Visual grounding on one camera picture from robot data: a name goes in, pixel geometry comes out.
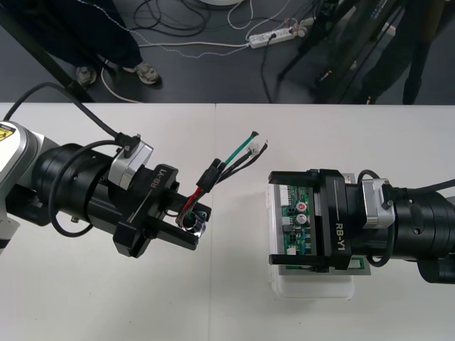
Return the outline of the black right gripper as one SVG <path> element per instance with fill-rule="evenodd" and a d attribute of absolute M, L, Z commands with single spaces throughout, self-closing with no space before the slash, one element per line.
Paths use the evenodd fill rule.
<path fill-rule="evenodd" d="M 269 184 L 315 188 L 319 185 L 323 256 L 270 254 L 269 264 L 280 274 L 346 270 L 353 256 L 358 223 L 358 184 L 347 183 L 337 170 L 272 171 Z"/>

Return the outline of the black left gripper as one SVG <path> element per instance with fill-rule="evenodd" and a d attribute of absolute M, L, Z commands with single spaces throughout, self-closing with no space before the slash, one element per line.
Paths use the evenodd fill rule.
<path fill-rule="evenodd" d="M 196 250 L 199 238 L 179 227 L 168 223 L 149 226 L 148 219 L 162 219 L 160 206 L 163 205 L 164 193 L 176 181 L 178 170 L 166 164 L 159 164 L 153 170 L 142 167 L 135 175 L 134 181 L 127 190 L 122 203 L 122 217 L 118 221 L 113 235 L 117 251 L 128 257 L 140 257 L 148 247 L 150 239 L 160 239 L 184 249 Z M 212 209 L 200 199 L 204 191 L 195 191 L 176 215 L 177 222 L 195 220 L 196 216 L 205 214 L 208 221 Z"/>

